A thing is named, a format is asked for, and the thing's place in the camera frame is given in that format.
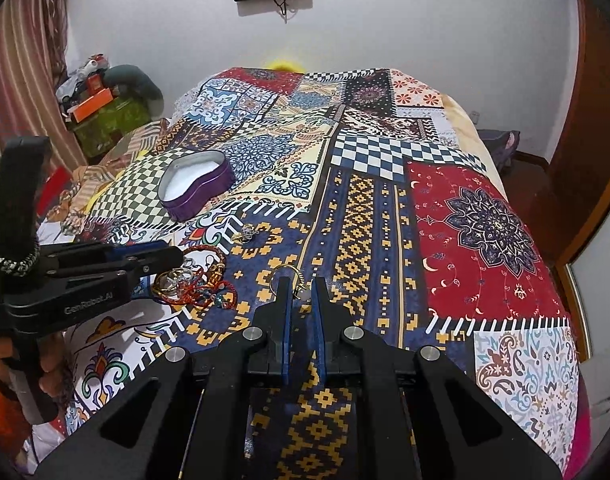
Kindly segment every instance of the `silver bolt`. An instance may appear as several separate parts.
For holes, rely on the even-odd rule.
[[[250,326],[243,330],[243,337],[248,341],[256,341],[263,335],[263,331],[258,326]]]
[[[178,363],[186,356],[187,352],[180,346],[173,346],[165,352],[165,359],[171,363]]]
[[[348,326],[345,330],[343,330],[343,334],[345,334],[346,338],[353,341],[363,337],[365,332],[363,332],[363,329],[359,326]]]
[[[441,356],[441,351],[435,346],[423,346],[421,348],[421,357],[426,361],[436,361]]]

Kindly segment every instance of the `blue and white checkered pattern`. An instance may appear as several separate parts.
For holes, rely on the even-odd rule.
[[[485,174],[485,164],[476,155],[434,142],[408,142],[377,136],[339,134],[331,162],[343,168],[405,182],[403,157],[431,164],[467,166]]]
[[[372,68],[369,70],[349,70],[347,72],[309,72],[305,74],[305,77],[320,83],[336,83],[355,77],[365,77],[373,74],[376,70],[376,68]]]

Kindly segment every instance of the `striped curtain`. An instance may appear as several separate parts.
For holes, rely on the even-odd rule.
[[[48,136],[52,171],[86,164],[54,89],[64,76],[66,0],[5,0],[0,7],[0,155],[8,139]]]

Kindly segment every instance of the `bed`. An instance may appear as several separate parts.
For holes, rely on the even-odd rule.
[[[236,183],[196,218],[174,222],[156,198],[160,177],[172,160],[207,149],[226,153]],[[76,221],[61,204],[41,242],[217,247],[238,301],[155,303],[146,299],[152,276],[130,304],[68,330],[68,433],[169,346],[201,351],[247,327],[272,298],[272,269],[288,264],[308,282],[324,276],[331,299],[388,344],[443,350],[571,475],[586,413],[570,319],[449,96],[398,70],[233,68],[188,92],[172,124],[141,132],[116,164],[91,187],[80,178],[83,200],[68,198],[79,203]],[[246,225],[256,234],[242,243]],[[185,264],[213,258],[196,251]],[[309,304],[294,309],[305,330]],[[248,478],[357,477],[352,392],[323,388],[310,358],[294,355],[289,388],[253,396]]]

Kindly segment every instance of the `baseboard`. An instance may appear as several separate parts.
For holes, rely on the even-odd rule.
[[[529,162],[530,164],[535,164],[536,166],[540,166],[545,171],[547,171],[547,168],[549,168],[549,162],[547,162],[546,158],[538,155],[533,155],[532,153],[517,151],[514,153],[513,158],[515,158],[516,160],[521,160],[523,162]]]

